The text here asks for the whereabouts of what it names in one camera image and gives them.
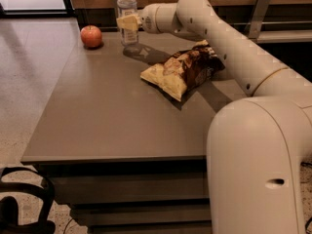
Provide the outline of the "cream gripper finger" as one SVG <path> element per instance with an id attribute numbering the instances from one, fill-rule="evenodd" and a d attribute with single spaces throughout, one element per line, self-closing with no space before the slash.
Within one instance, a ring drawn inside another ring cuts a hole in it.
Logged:
<path id="1" fill-rule="evenodd" d="M 116 22 L 120 29 L 127 29 L 131 31 L 138 31 L 142 26 L 138 14 L 130 14 L 120 17 L 116 20 Z"/>

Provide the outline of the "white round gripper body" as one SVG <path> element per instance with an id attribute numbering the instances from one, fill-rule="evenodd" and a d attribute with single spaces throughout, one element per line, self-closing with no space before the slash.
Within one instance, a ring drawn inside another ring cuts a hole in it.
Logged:
<path id="1" fill-rule="evenodd" d="M 159 4 L 150 4 L 138 11 L 141 25 L 145 32 L 152 34 L 160 33 L 156 20 L 156 15 L 159 7 Z"/>

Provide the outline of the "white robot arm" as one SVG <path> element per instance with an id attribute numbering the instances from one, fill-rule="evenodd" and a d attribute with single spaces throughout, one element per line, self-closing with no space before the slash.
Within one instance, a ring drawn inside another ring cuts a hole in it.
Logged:
<path id="1" fill-rule="evenodd" d="M 207 40 L 245 93 L 211 122 L 213 234 L 306 234 L 300 164 L 312 153 L 312 85 L 223 21 L 208 0 L 152 4 L 125 29 Z"/>

